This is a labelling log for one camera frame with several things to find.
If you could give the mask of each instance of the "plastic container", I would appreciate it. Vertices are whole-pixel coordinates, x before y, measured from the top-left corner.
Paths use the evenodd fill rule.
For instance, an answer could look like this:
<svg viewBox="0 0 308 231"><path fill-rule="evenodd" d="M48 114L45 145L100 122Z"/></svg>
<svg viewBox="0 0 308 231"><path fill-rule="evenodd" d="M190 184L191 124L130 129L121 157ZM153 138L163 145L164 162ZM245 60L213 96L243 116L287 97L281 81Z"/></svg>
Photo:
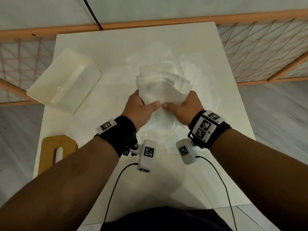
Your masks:
<svg viewBox="0 0 308 231"><path fill-rule="evenodd" d="M28 96L73 114L101 77L93 60L70 48L28 89Z"/></svg>

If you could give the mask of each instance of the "orange wooden frame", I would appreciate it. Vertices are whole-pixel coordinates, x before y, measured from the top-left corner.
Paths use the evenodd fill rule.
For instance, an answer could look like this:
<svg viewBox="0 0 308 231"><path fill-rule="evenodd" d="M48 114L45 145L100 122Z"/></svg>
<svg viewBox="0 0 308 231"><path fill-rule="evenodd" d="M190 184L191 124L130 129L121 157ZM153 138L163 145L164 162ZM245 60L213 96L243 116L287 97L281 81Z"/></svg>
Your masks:
<svg viewBox="0 0 308 231"><path fill-rule="evenodd" d="M163 25L174 25L174 24L187 24L187 23L199 23L199 22L210 22L214 21L218 24L225 23L245 23L245 22L257 22L257 21L271 21L271 20L284 20L284 19L305 19L308 18L308 9L298 10L286 10L286 11L275 11L275 12L264 12L264 13L249 13L249 14L235 14L235 15L220 15L220 16L207 16L207 17L193 17L193 18L179 18L179 19L166 19L166 20L150 20L150 21L135 21L135 22L123 22L123 23L106 23L101 24L104 30L115 30L115 29L126 29L126 28L137 28L137 27L151 27L151 26L163 26ZM99 31L97 25L82 25L82 26L64 26L64 27L48 27L48 28L32 28L32 29L21 29L21 30L2 30L0 31L0 39L4 40L16 40L16 39L35 39L36 37L52 37L57 34L66 33L77 33L77 32L89 32ZM287 72L300 65L306 58L308 53L302 55L300 58L292 62L283 70L276 73L274 76L264 81L252 81L252 82L241 82L237 86L256 85L264 84L268 82L286 82L286 81L299 81L306 80L306 77L302 78L287 78L278 79ZM25 99L28 102L20 102L22 104L33 104L38 103L29 96L22 89L10 85L4 80L0 80L0 86L9 92L15 93ZM0 107L17 105L18 102L3 103Z"/></svg>

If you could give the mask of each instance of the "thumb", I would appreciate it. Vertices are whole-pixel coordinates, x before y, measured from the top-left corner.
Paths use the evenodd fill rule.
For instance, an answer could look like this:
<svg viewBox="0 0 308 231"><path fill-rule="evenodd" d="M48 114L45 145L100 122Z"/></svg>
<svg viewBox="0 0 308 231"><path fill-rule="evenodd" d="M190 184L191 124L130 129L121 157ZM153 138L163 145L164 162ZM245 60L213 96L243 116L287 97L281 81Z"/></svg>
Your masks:
<svg viewBox="0 0 308 231"><path fill-rule="evenodd" d="M177 108L177 105L175 105L175 104L173 104L173 103L168 103L168 102L166 102L166 103L163 103L163 108L164 108L165 110L168 110L168 111L172 112L172 113L175 113L175 110L176 110L176 108Z"/></svg>
<svg viewBox="0 0 308 231"><path fill-rule="evenodd" d="M145 107L148 111L150 111L151 113L154 113L157 109L159 109L160 105L161 103L159 101L155 101L151 104L146 105Z"/></svg>

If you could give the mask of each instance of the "black wristband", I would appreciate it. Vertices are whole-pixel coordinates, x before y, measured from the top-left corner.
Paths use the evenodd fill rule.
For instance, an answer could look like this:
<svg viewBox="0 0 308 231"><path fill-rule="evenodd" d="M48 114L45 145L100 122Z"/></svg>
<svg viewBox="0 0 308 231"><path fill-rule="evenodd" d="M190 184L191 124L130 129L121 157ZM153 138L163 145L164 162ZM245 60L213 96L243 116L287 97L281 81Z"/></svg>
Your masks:
<svg viewBox="0 0 308 231"><path fill-rule="evenodd" d="M209 116L204 116L203 114L205 114L205 110L200 111L199 113L197 113L197 115L192 119L191 123L189 124L189 129L190 132L188 134L188 137L200 148L207 148L210 149L213 145L213 143L216 141L216 139L218 139L218 137L225 132L226 130L230 129L231 126L229 124L227 124L225 121L222 121L220 123L218 123L219 119L222 119L220 116L218 116L217 114L215 114L214 112L209 111L211 114L210 115L215 115L215 119L210 118ZM207 140L207 142L204 142L204 140L202 140L201 138L197 137L195 134L192 133L193 129L195 128L197 122L199 121L200 117L202 117L207 123L210 123L208 125L215 125L216 128L215 130L211 133L209 139ZM198 127L201 128L202 132L207 132L207 129L204 129L202 126Z"/></svg>
<svg viewBox="0 0 308 231"><path fill-rule="evenodd" d="M137 143L136 128L133 122L125 116L118 116L114 121L116 125L95 136L99 135L106 140L121 157L127 148L132 148Z"/></svg>

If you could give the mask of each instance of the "white sensor device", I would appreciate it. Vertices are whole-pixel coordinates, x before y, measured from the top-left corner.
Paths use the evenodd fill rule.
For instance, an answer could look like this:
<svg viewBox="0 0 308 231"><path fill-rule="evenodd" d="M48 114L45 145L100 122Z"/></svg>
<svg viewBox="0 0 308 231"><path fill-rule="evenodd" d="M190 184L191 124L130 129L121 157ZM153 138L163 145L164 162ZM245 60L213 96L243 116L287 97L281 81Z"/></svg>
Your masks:
<svg viewBox="0 0 308 231"><path fill-rule="evenodd" d="M136 149L129 149L131 153L139 155L137 170L150 172L155 161L157 143L152 140L145 140L143 144L137 143Z"/></svg>
<svg viewBox="0 0 308 231"><path fill-rule="evenodd" d="M176 142L176 147L184 164L189 165L197 161L197 153L194 150L195 146L192 145L192 141L190 139L182 139Z"/></svg>

